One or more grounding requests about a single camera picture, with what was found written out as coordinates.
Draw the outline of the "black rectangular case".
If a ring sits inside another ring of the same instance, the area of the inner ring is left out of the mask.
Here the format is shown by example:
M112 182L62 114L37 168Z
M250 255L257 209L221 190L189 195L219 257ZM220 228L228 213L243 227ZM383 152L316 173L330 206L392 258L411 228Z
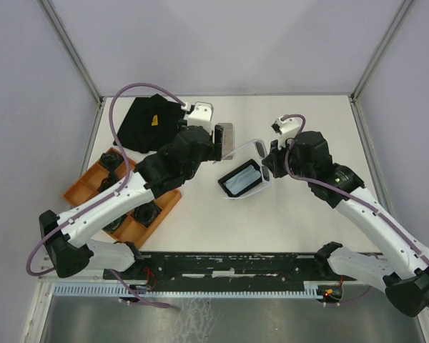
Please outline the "black rectangular case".
M225 199L244 199L271 185L268 173L254 159L249 159L217 180Z

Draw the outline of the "lavender sunglasses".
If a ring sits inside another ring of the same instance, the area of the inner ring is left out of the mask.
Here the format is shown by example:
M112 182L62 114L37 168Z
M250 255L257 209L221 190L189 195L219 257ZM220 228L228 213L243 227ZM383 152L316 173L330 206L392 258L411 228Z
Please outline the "lavender sunglasses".
M252 146L254 148L255 153L256 153L255 157L251 158L251 159L254 159L260 166L264 167L264 169L265 169L264 173L269 174L269 178L270 178L270 181L272 184L272 177L270 176L270 172L269 172L268 168L262 164L262 160L267 156L267 148L266 148L263 140L252 139L250 141L247 141L244 144L240 145L238 148L236 148L232 153L233 153L233 155L235 155L240 150L245 149L245 148L249 148L250 146Z

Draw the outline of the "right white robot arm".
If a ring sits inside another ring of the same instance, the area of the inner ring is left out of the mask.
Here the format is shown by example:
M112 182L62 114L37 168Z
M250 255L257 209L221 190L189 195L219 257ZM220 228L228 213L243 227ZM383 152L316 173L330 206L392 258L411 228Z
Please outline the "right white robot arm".
M318 131L276 139L262 163L274 178L289 176L349 219L380 250L385 261L356 253L337 242L318 251L314 271L321 279L339 274L382 291L408 317L429 307L429 247L386 211L349 167L333 162Z

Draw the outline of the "blue cloth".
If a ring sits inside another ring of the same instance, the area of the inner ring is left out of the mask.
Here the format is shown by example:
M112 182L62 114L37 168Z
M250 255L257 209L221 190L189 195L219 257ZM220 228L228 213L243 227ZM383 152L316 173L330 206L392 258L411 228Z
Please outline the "blue cloth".
M237 196L249 185L261 181L261 173L253 165L248 165L225 182L225 187L233 196Z

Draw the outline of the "grey glasses case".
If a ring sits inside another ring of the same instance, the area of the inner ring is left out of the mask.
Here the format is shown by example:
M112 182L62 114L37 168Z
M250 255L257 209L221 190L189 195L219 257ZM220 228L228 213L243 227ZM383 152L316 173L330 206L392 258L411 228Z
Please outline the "grey glasses case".
M235 130L233 123L219 123L222 127L222 158L233 160L235 149Z

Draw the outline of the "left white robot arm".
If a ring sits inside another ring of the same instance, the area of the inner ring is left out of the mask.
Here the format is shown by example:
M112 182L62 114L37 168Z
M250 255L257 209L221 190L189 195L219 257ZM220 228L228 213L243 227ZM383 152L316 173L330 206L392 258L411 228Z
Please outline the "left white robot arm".
M60 278L84 269L113 269L135 279L144 262L130 242L96 242L93 235L127 212L154 201L193 179L201 163L222 157L220 125L208 133L201 126L187 126L171 144L146 156L123 179L77 208L39 216L43 246Z

